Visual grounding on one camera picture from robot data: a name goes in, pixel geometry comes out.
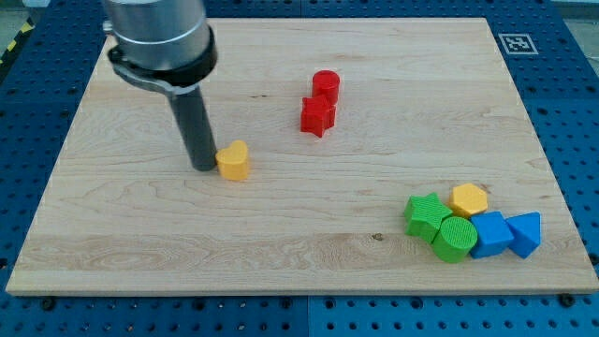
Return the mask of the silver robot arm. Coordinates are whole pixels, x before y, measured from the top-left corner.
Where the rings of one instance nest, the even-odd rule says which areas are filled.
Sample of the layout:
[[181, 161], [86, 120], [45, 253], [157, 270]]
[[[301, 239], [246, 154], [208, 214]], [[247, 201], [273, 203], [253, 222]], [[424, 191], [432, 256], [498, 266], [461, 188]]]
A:
[[124, 81], [171, 99], [201, 97], [218, 59], [202, 0], [104, 0], [108, 57]]

